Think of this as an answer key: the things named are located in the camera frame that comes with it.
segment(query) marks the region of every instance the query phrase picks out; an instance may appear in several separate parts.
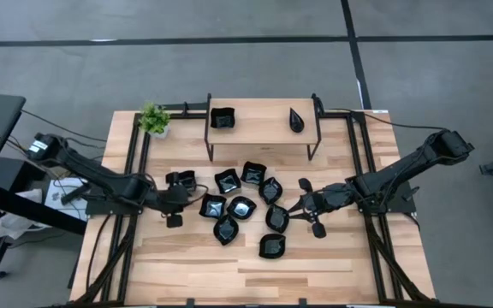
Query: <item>white bag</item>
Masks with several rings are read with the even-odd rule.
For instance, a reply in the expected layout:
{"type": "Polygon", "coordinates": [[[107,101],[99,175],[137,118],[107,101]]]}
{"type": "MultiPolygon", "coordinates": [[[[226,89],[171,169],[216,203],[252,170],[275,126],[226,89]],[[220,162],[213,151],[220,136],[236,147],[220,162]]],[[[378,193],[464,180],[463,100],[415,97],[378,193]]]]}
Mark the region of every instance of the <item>white bag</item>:
{"type": "MultiPolygon", "coordinates": [[[[43,193],[41,192],[41,189],[33,189],[29,192],[18,192],[16,195],[30,199],[33,202],[37,203],[41,203],[41,200],[43,198],[43,193]]],[[[21,235],[23,235],[33,224],[34,222],[24,217],[17,216],[11,213],[6,213],[4,216],[0,217],[0,237],[10,236],[14,240],[16,240],[21,235]]]]}

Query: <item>wooden tabletop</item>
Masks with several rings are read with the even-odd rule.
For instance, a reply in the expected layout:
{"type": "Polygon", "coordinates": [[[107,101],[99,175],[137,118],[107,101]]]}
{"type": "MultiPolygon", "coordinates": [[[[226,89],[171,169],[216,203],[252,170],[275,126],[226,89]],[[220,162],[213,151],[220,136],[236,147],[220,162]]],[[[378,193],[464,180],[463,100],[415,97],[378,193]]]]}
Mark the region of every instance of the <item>wooden tabletop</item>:
{"type": "MultiPolygon", "coordinates": [[[[386,113],[374,115],[389,120],[386,113]]],[[[133,118],[133,111],[117,111],[113,117],[103,165],[116,172],[125,166],[133,118]]],[[[284,188],[277,203],[288,208],[302,194],[299,178],[308,178],[313,189],[318,189],[354,175],[346,122],[328,119],[320,123],[323,140],[310,162],[302,145],[220,145],[211,163],[203,141],[205,122],[172,120],[167,139],[151,140],[146,171],[158,187],[166,187],[164,176],[170,171],[194,169],[198,182],[217,194],[215,173],[235,168],[240,175],[245,161],[262,163],[268,167],[266,178],[275,176],[284,188]]],[[[370,118],[367,125],[377,167],[399,159],[392,127],[370,118]]],[[[138,166],[141,144],[140,136],[134,166],[138,166]]],[[[360,138],[359,147],[364,152],[360,138]]],[[[366,163],[363,169],[368,170],[366,163]]],[[[292,221],[284,234],[284,256],[266,260],[258,256],[258,243],[271,231],[264,223],[266,205],[254,188],[243,185],[235,194],[251,198],[258,208],[250,220],[239,222],[240,233],[228,246],[220,246],[213,237],[215,221],[199,215],[199,202],[185,210],[181,228],[166,228],[160,213],[146,209],[139,217],[134,240],[126,304],[184,305],[187,298],[195,298],[200,305],[297,304],[298,298],[312,304],[377,303],[363,217],[355,205],[321,216],[328,234],[324,239],[314,238],[307,222],[292,221]]],[[[403,215],[387,217],[397,261],[422,292],[434,296],[417,227],[403,215]]],[[[88,222],[71,299],[85,292],[86,268],[103,219],[94,217],[88,222]]],[[[113,219],[96,250],[93,280],[108,257],[113,219]]],[[[383,260],[382,265],[387,295],[393,298],[383,260]]],[[[116,272],[121,272],[120,265],[116,272]]],[[[118,275],[114,275],[111,299],[116,298],[117,282],[118,275]]]]}
{"type": "Polygon", "coordinates": [[[235,126],[208,127],[212,145],[314,145],[318,141],[315,107],[311,98],[213,98],[213,108],[235,109],[235,126]],[[304,130],[295,133],[288,125],[290,109],[304,121],[304,130]]]}

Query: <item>gray floor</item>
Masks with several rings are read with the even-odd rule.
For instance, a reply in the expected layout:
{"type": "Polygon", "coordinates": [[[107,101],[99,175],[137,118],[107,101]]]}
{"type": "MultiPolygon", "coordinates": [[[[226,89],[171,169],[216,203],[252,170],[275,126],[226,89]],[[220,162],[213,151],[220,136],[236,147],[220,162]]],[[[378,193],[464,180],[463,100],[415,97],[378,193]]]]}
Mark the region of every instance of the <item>gray floor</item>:
{"type": "MultiPolygon", "coordinates": [[[[493,1],[354,0],[358,35],[493,34],[493,1]]],[[[247,35],[344,35],[339,1],[0,0],[0,40],[142,39],[247,35]]],[[[413,181],[437,296],[493,305],[493,42],[360,45],[374,109],[395,121],[458,130],[476,151],[464,163],[413,181]]],[[[27,110],[103,137],[114,110],[215,97],[307,97],[359,108],[347,43],[0,48],[0,93],[27,110]]],[[[24,115],[13,135],[62,133],[24,115]]],[[[397,128],[402,154],[426,131],[397,128]]],[[[84,151],[95,155],[93,151],[84,151]]],[[[5,156],[17,156],[6,149],[5,156]]],[[[38,238],[43,234],[29,235],[38,238]]],[[[0,307],[64,302],[81,238],[9,252],[0,307]]]]}

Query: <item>black dish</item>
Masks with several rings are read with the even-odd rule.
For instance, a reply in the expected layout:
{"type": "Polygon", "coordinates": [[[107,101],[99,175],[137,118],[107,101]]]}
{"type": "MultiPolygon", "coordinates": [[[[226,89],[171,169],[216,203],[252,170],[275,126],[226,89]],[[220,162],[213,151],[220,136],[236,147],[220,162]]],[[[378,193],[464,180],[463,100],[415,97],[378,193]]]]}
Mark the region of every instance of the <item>black dish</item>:
{"type": "Polygon", "coordinates": [[[265,224],[280,234],[287,229],[289,220],[290,216],[287,210],[275,204],[272,204],[265,214],[265,224]]]}
{"type": "Polygon", "coordinates": [[[260,240],[262,258],[280,258],[284,254],[286,237],[280,234],[267,234],[260,240]]]}
{"type": "Polygon", "coordinates": [[[224,215],[214,225],[213,232],[220,244],[226,246],[239,233],[239,225],[230,215],[224,215]]]}
{"type": "Polygon", "coordinates": [[[203,197],[203,203],[199,215],[202,217],[219,219],[223,214],[223,207],[226,205],[226,198],[222,196],[213,196],[206,194],[203,197]]]}
{"type": "Polygon", "coordinates": [[[211,110],[212,128],[233,128],[233,126],[235,126],[235,109],[226,107],[211,110]]]}
{"type": "Polygon", "coordinates": [[[288,116],[288,125],[290,125],[290,129],[295,133],[301,133],[304,130],[304,120],[292,108],[288,116]]]}
{"type": "Polygon", "coordinates": [[[282,186],[274,177],[270,177],[260,186],[258,193],[267,205],[274,204],[282,195],[282,186]]]}
{"type": "Polygon", "coordinates": [[[235,169],[227,169],[222,173],[214,175],[214,181],[216,181],[221,194],[229,193],[235,189],[241,188],[241,181],[239,181],[235,169]]]}
{"type": "Polygon", "coordinates": [[[235,197],[228,206],[228,214],[233,218],[248,219],[256,210],[256,204],[247,197],[235,197]]]}
{"type": "Polygon", "coordinates": [[[264,181],[266,169],[267,168],[263,164],[246,162],[245,166],[243,166],[241,181],[260,185],[264,181]]]}
{"type": "Polygon", "coordinates": [[[195,180],[195,171],[186,170],[183,172],[171,172],[164,177],[169,187],[174,185],[183,185],[189,192],[194,192],[197,188],[195,180]]]}

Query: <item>green plant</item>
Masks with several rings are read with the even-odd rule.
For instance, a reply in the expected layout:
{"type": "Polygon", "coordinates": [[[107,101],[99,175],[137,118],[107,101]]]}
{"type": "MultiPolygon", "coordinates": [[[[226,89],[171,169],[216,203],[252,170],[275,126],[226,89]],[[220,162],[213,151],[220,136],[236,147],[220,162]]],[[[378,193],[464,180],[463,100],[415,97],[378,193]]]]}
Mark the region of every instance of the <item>green plant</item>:
{"type": "Polygon", "coordinates": [[[142,110],[140,128],[148,133],[163,133],[164,127],[170,122],[170,115],[162,106],[156,106],[153,102],[147,102],[142,110]]]}

